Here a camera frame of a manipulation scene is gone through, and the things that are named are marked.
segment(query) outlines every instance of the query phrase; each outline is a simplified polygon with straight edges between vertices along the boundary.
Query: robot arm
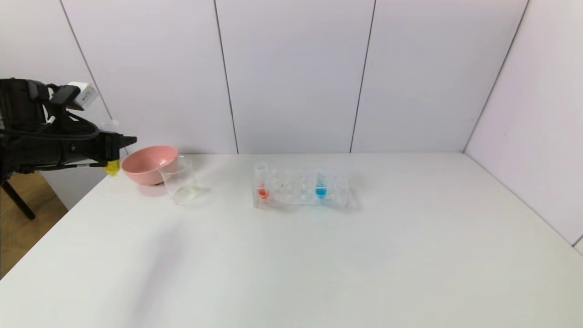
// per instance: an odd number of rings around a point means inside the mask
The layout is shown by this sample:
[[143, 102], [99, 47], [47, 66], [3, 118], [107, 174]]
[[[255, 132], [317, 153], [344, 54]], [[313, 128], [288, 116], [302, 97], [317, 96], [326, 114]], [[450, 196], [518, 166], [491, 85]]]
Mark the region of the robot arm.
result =
[[77, 85], [0, 79], [0, 184], [13, 173], [72, 168], [77, 165], [70, 163], [84, 159], [97, 167], [119, 160], [120, 149], [136, 137], [99, 130], [67, 111], [83, 110], [88, 98]]

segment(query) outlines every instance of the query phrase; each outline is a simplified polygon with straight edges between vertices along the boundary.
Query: blue liquid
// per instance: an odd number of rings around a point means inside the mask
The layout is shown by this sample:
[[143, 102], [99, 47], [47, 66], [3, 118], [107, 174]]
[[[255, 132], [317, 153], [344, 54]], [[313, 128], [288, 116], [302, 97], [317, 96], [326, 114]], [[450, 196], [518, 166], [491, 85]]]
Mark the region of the blue liquid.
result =
[[323, 183], [316, 184], [316, 196], [318, 196], [318, 198], [324, 199], [324, 197], [326, 197], [327, 191], [328, 189], [326, 188], [325, 184]]

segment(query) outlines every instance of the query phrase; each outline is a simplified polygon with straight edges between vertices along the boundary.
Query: white wall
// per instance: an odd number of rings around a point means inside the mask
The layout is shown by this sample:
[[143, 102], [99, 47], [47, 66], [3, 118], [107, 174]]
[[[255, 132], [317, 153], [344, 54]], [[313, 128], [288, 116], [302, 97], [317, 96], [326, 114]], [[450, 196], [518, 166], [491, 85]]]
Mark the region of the white wall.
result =
[[213, 0], [63, 0], [128, 149], [236, 153]]
[[[0, 77], [44, 83], [94, 82], [58, 0], [19, 0], [0, 10]], [[110, 121], [98, 97], [80, 116], [96, 123]], [[99, 168], [44, 172], [67, 208], [73, 207], [105, 174]]]
[[349, 152], [374, 0], [216, 0], [242, 153]]
[[461, 152], [526, 0], [377, 0], [353, 152]]
[[573, 244], [583, 235], [583, 2], [531, 0], [467, 154]]

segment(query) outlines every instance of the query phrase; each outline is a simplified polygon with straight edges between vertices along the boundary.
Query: test tube with blue liquid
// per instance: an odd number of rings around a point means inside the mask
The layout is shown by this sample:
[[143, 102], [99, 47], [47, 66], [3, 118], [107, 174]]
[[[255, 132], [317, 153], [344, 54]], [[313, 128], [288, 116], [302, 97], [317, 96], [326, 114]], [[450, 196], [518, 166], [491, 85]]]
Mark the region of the test tube with blue liquid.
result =
[[323, 200], [326, 197], [326, 193], [328, 192], [328, 179], [326, 178], [326, 174], [323, 172], [318, 172], [316, 177], [316, 196]]

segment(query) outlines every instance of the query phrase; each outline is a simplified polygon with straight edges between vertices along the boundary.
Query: pink bowl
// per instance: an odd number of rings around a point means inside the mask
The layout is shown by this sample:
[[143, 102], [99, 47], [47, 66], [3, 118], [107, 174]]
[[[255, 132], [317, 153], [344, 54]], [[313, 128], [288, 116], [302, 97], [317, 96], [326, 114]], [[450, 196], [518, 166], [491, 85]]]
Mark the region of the pink bowl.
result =
[[163, 181], [158, 168], [177, 166], [178, 151], [171, 146], [151, 146], [140, 149], [121, 162], [121, 169], [133, 182], [144, 186]]

